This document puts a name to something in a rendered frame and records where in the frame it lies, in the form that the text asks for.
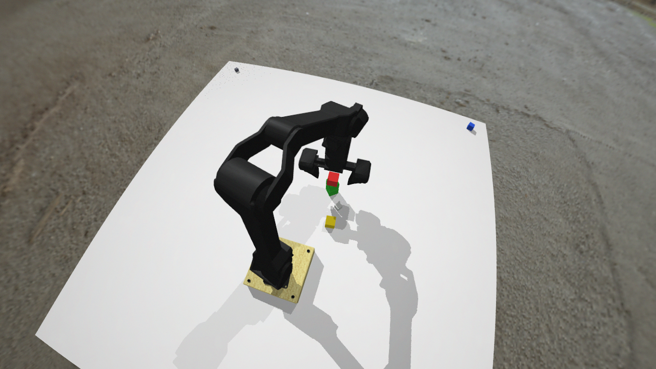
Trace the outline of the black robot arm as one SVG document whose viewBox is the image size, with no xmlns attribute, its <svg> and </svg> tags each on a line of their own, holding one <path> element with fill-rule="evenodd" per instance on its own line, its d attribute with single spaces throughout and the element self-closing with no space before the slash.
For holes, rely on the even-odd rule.
<svg viewBox="0 0 656 369">
<path fill-rule="evenodd" d="M 352 137 L 359 135 L 368 119 L 362 104 L 349 108 L 333 101 L 322 104 L 319 111 L 270 117 L 258 132 L 235 145 L 216 171 L 215 191 L 241 216 L 255 245 L 249 270 L 265 284 L 277 290 L 288 288 L 293 270 L 292 247 L 279 240 L 273 211 L 293 181 L 298 151 L 323 138 L 327 154 L 345 157 Z M 270 145 L 283 150 L 277 177 L 248 161 Z"/>
</svg>

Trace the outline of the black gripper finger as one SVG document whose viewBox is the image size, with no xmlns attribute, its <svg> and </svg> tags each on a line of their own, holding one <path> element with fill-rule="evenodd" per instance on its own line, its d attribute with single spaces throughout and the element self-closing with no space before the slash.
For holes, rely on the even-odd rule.
<svg viewBox="0 0 656 369">
<path fill-rule="evenodd" d="M 353 179 L 354 179 L 354 171 L 352 171 L 351 176 L 350 176 L 349 179 L 347 180 L 347 185 L 352 185 L 352 184 L 355 184 L 355 183 L 360 183 L 360 182 L 355 182 Z"/>
<path fill-rule="evenodd" d="M 309 174 L 313 175 L 316 178 L 319 177 L 319 167 L 314 166 L 312 171 L 305 171 L 305 172 L 308 172 Z"/>
</svg>

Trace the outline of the red block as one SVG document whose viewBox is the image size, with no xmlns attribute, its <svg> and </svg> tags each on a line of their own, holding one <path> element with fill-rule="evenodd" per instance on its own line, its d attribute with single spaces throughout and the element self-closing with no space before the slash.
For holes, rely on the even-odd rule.
<svg viewBox="0 0 656 369">
<path fill-rule="evenodd" d="M 326 180 L 326 185 L 337 187 L 338 177 L 339 177 L 339 173 L 330 171 L 330 174 L 328 175 L 328 178 Z"/>
</svg>

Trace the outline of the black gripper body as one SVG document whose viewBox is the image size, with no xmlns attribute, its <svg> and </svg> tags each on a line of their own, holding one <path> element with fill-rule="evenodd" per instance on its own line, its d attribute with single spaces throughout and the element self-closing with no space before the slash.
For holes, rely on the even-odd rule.
<svg viewBox="0 0 656 369">
<path fill-rule="evenodd" d="M 318 150 L 304 149 L 298 161 L 298 168 L 304 171 L 312 171 L 314 166 L 324 168 L 327 171 L 343 173 L 343 170 L 354 171 L 354 181 L 367 183 L 370 178 L 371 162 L 358 158 L 357 162 L 347 161 L 345 157 L 332 157 L 326 153 L 325 158 L 316 157 Z"/>
</svg>

